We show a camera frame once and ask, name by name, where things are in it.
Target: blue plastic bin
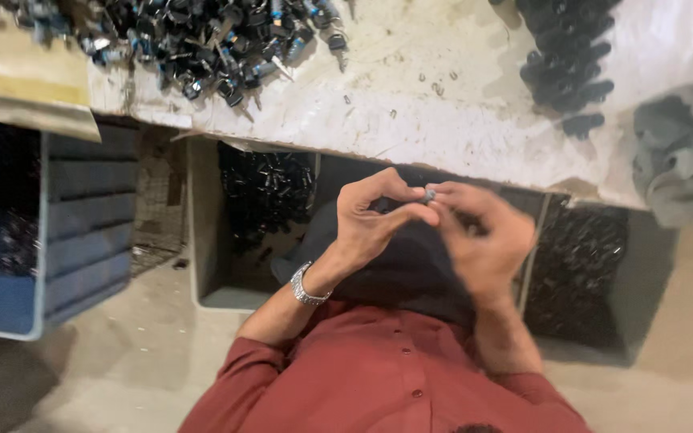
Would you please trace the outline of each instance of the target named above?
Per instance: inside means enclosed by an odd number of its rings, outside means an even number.
[[[100,132],[102,144],[43,133],[38,272],[0,275],[2,338],[36,340],[130,280],[136,131]]]

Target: hand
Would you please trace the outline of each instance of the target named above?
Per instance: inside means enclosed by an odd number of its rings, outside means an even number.
[[[417,202],[404,204],[386,215],[367,210],[371,202],[381,196],[400,202],[418,200],[424,196],[424,188],[409,187],[394,168],[341,188],[336,202],[338,235],[332,249],[338,251],[350,273],[384,251],[392,235],[404,223],[422,220],[437,226],[440,221],[434,210]]]
[[[510,283],[534,246],[534,220],[499,196],[458,182],[429,184],[430,207],[440,216],[440,235],[459,278],[476,302],[509,294]],[[487,235],[472,237],[453,211],[477,217]]]

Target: wire mesh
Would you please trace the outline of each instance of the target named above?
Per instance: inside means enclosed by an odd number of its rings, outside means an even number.
[[[175,131],[143,133],[133,233],[132,274],[178,256],[186,242],[186,153]]]

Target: bin of black parts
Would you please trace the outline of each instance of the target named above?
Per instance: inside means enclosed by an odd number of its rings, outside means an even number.
[[[567,202],[554,195],[544,217],[526,324],[549,358],[630,365],[665,291],[677,232],[649,212]]]
[[[306,232],[319,156],[241,152],[201,138],[187,152],[193,299],[254,311],[280,288],[270,262]]]
[[[2,166],[13,151],[2,138],[3,128],[8,127],[0,124],[0,186],[1,176],[16,178]],[[37,135],[34,170],[27,173],[36,176],[35,191],[26,188],[15,197],[32,211],[12,212],[11,203],[0,197],[2,338],[38,339],[119,292],[130,279],[136,132],[99,129],[102,144]],[[20,131],[15,138],[35,133]],[[0,190],[12,188],[19,186],[10,182]]]

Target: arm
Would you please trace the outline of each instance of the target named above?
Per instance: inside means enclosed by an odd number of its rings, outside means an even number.
[[[589,431],[542,376],[539,350],[510,290],[512,277],[534,246],[534,221],[488,190],[456,182],[428,187],[437,192],[430,207],[440,217],[440,235],[454,271],[475,306],[474,340],[484,368],[495,382],[534,405],[537,426]],[[477,216],[486,235],[470,236],[452,210]]]
[[[433,226],[438,224],[437,213],[418,203],[406,204],[386,215],[368,211],[371,202],[381,196],[418,200],[424,196],[424,189],[409,188],[395,169],[344,186],[336,206],[336,241],[303,275],[302,285],[308,294],[329,293],[343,278],[378,256],[404,223],[424,220]],[[216,382],[199,399],[179,431],[237,431],[280,375],[285,358],[281,348],[300,334],[315,310],[296,299],[290,283],[279,289],[239,328]]]
[[[338,241],[332,243],[304,273],[301,281],[306,292],[322,297],[330,293],[353,270],[341,261]],[[276,348],[297,337],[317,307],[300,302],[290,283],[267,300],[237,330],[237,338],[259,341]]]
[[[368,211],[371,202],[381,196],[399,201],[418,200],[424,196],[424,188],[410,188],[394,168],[345,185],[336,203],[336,241],[303,275],[302,284],[308,294],[329,293],[384,251],[404,223],[424,220],[433,226],[438,224],[437,213],[419,203],[406,204],[386,215]],[[288,283],[245,321],[237,337],[279,347],[300,334],[315,309],[296,300]]]

